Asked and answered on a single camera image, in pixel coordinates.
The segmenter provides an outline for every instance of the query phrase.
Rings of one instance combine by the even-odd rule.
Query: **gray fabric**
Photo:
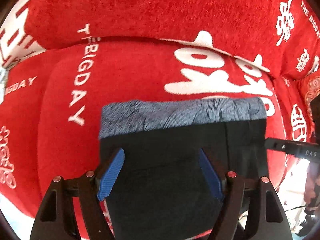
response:
[[[265,119],[260,98],[214,98],[177,102],[139,100],[102,109],[99,139],[114,135],[213,122]]]

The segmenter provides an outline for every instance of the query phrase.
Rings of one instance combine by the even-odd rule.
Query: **black fabric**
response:
[[[199,149],[209,149],[226,171],[258,177],[258,154],[267,159],[265,125],[266,120],[221,122],[102,139],[102,161],[118,147],[125,152],[106,198],[116,239],[183,240],[211,229],[222,203],[210,194]]]

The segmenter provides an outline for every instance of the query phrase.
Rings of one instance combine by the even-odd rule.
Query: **blue gripper pad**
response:
[[[202,149],[199,152],[199,165],[205,180],[208,183],[212,196],[216,197],[219,201],[223,201],[224,194],[222,193],[221,181]]]
[[[110,164],[109,168],[107,169],[107,171],[101,177],[100,188],[97,193],[97,197],[99,201],[102,201],[105,197],[108,197],[110,195],[113,185],[115,184],[116,179],[118,178],[120,170],[123,166],[123,163],[124,163],[124,150],[120,149],[116,154],[115,158],[113,159],[113,162]]]

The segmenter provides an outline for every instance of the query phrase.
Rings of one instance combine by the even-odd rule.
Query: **metal screw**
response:
[[[234,171],[229,171],[229,172],[228,172],[228,176],[229,176],[230,178],[235,178],[235,177],[237,176],[237,174],[236,174]]]
[[[261,180],[264,183],[268,183],[269,182],[269,179],[267,177],[262,177]]]
[[[56,176],[53,178],[53,181],[54,182],[59,182],[61,180],[61,177],[60,176]]]
[[[88,178],[91,178],[94,176],[94,171],[88,171],[86,174],[85,174]]]

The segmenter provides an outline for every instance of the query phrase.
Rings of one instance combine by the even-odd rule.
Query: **silver rivet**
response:
[[[236,174],[234,171],[229,171],[229,172],[228,172],[228,176],[229,176],[230,178],[235,178],[235,177],[237,176],[237,174]]]
[[[56,176],[53,178],[53,181],[54,182],[59,182],[61,180],[61,177],[60,176]]]
[[[88,178],[91,178],[94,176],[94,171],[88,171],[86,174],[85,174]]]
[[[264,183],[268,183],[269,182],[269,179],[267,177],[262,177],[261,180]]]

